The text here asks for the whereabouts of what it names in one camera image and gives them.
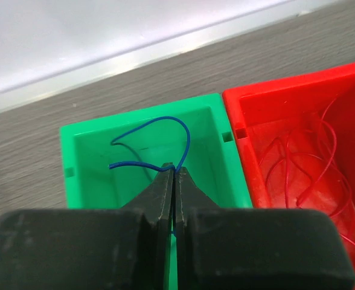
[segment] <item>blue wire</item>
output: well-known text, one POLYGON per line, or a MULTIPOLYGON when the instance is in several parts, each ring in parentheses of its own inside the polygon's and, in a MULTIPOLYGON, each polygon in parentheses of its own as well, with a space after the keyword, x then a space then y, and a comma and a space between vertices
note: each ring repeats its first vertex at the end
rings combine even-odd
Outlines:
POLYGON ((129 130, 129 131, 121 134, 120 136, 114 138, 110 142, 110 145, 114 145, 115 142, 117 140, 121 139, 122 137, 125 137, 126 135, 129 135, 129 134, 131 134, 133 132, 136 132, 137 130, 140 130, 140 129, 148 126, 149 124, 152 124, 152 123, 154 123, 156 121, 160 121, 160 120, 173 120, 173 121, 178 122, 180 125, 183 126, 183 128, 185 129, 185 132, 187 134, 187 143, 185 145, 185 150, 184 150, 184 153, 182 155, 182 158, 179 161, 179 164, 176 167, 174 165, 169 165, 169 166, 166 166, 166 167, 158 167, 158 166, 155 166, 153 164, 140 162, 140 161, 120 161, 120 162, 116 162, 116 163, 110 164, 109 165, 109 169, 114 169, 114 168, 121 167, 121 166, 140 166, 140 167, 146 167, 146 168, 149 168, 149 169, 153 169, 153 170, 159 171, 159 172, 164 172, 164 171, 167 171, 167 170, 170 170, 170 169, 173 169, 175 172, 178 172, 180 170, 180 168, 182 167, 185 158, 187 157, 188 150, 190 148, 190 143, 191 143, 190 130, 188 130, 187 125, 182 120, 180 120, 178 118, 175 118, 175 117, 172 117, 172 116, 163 116, 163 117, 158 117, 158 118, 152 119, 152 120, 150 120, 148 122, 145 122, 144 124, 142 124, 142 125, 140 125, 140 126, 138 126, 136 128, 133 128, 132 130, 129 130))
MULTIPOLYGON (((132 147, 128 146, 127 144, 124 144, 124 143, 119 143, 119 142, 116 142, 116 143, 113 143, 112 146, 116 146, 116 145, 120 145, 120 146, 123 146, 125 147, 126 149, 128 149, 129 151, 132 152, 132 154, 136 157, 136 159, 140 162, 142 162, 141 160, 141 157, 140 155, 137 154, 136 150, 133 149, 132 147)), ((143 170, 144 170, 144 174, 146 175, 147 179, 149 181, 152 181, 153 178, 150 176, 149 172, 147 171, 147 169, 145 167, 143 167, 143 170)))

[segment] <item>green plastic box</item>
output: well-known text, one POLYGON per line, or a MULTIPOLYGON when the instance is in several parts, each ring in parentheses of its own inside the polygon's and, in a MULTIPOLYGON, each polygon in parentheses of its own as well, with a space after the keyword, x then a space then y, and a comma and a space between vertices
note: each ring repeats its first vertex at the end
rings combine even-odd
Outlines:
MULTIPOLYGON (((60 130, 66 198, 69 208, 119 208, 146 188, 156 172, 140 167, 108 169, 117 161, 177 165, 185 148, 183 127, 172 120, 155 122, 111 146, 122 133, 153 118, 180 118, 191 133, 183 166, 194 182, 222 207, 252 207, 229 120, 219 94, 64 126, 60 130)), ((172 238, 170 290, 177 289, 176 240, 172 238)))

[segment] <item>gray carpet floor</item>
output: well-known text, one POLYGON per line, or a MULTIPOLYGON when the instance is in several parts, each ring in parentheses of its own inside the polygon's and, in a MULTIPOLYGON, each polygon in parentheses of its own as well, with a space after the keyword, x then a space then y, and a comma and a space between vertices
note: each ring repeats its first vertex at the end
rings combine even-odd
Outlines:
POLYGON ((65 207, 59 127, 355 61, 355 1, 0 114, 0 215, 65 207))

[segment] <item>plastic bin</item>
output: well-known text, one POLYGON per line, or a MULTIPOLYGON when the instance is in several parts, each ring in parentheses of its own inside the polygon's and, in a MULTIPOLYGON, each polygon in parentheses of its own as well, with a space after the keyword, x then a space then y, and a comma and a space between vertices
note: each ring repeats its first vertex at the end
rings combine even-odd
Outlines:
MULTIPOLYGON (((69 208, 118 208, 150 184, 156 172, 139 167, 108 169, 117 161, 137 160, 161 166, 179 162, 186 144, 180 124, 155 122, 110 141, 155 117, 171 115, 186 123, 191 146, 183 164, 194 182, 222 207, 251 207, 231 127, 219 94, 64 126, 60 130, 66 198, 69 208)), ((171 250, 170 289, 177 289, 176 240, 171 250)))
MULTIPOLYGON (((294 128, 315 130, 322 112, 334 99, 324 119, 336 132, 337 151, 334 159, 351 185, 353 203, 346 213, 335 217, 333 221, 341 233, 353 231, 351 237, 355 241, 355 63, 303 76, 232 88, 223 93, 253 205, 262 208, 285 207, 285 164, 278 166, 267 181, 268 171, 281 154, 278 150, 271 150, 260 164, 267 147, 277 136, 294 128)), ((323 133, 323 138, 328 141, 328 132, 323 133)), ((293 134, 291 147, 294 151, 317 154, 316 140, 306 131, 293 134)), ((300 158, 298 162, 314 174, 322 172, 325 165, 310 158, 300 158)), ((310 180, 292 168, 289 182, 289 207, 295 207, 295 194, 305 190, 310 180)), ((341 202, 342 195, 337 176, 327 171, 314 186, 312 195, 303 207, 329 213, 341 202)), ((355 246, 348 242, 344 244, 355 267, 355 246)))

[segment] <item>red plastic box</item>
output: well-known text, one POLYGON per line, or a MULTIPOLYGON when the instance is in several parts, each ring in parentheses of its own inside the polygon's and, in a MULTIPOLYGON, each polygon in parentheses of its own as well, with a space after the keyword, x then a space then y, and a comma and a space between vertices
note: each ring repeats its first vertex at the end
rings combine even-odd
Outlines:
MULTIPOLYGON (((223 100, 253 205, 262 208, 285 207, 286 165, 280 164, 267 178, 273 164, 282 157, 281 150, 276 146, 269 152, 267 148, 276 137, 283 138, 293 132, 289 142, 290 150, 317 155, 316 138, 307 131, 316 130, 321 114, 332 103, 324 120, 331 124, 337 136, 334 162, 353 191, 353 203, 345 212, 332 219, 340 233, 350 235, 355 242, 355 63, 303 76, 228 89, 223 93, 223 100)), ((323 129, 322 133, 323 139, 330 143, 332 137, 328 130, 323 129)), ((325 166, 305 156, 298 158, 297 162, 311 175, 318 175, 325 166)), ((333 171, 327 170, 313 186, 313 192, 302 208, 315 208, 330 213, 334 207, 339 206, 344 191, 333 171)), ((289 207, 296 207, 296 195, 305 190, 311 181, 294 166, 287 172, 289 207)), ((355 246, 348 241, 344 244, 355 267, 355 246)))

